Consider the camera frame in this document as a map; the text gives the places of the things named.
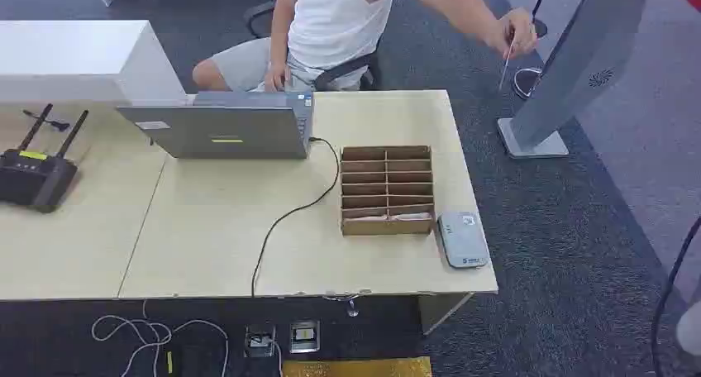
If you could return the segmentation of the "person's left hand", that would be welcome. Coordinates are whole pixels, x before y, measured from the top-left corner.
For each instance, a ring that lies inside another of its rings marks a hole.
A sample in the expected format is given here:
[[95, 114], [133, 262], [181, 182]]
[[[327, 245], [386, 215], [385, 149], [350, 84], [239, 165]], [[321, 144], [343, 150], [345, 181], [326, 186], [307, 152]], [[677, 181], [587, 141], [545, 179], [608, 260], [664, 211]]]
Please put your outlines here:
[[530, 53], [537, 42], [532, 15], [522, 7], [512, 9], [490, 26], [484, 42], [505, 60]]

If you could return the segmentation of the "person's right hand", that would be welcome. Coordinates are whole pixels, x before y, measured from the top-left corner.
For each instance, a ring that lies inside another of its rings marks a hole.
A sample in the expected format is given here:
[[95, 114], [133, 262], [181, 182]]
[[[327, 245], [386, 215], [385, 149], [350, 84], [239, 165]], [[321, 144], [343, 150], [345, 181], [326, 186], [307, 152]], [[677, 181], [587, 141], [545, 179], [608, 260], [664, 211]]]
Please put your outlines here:
[[291, 78], [291, 71], [286, 63], [274, 62], [269, 65], [264, 78], [266, 92], [284, 92]]

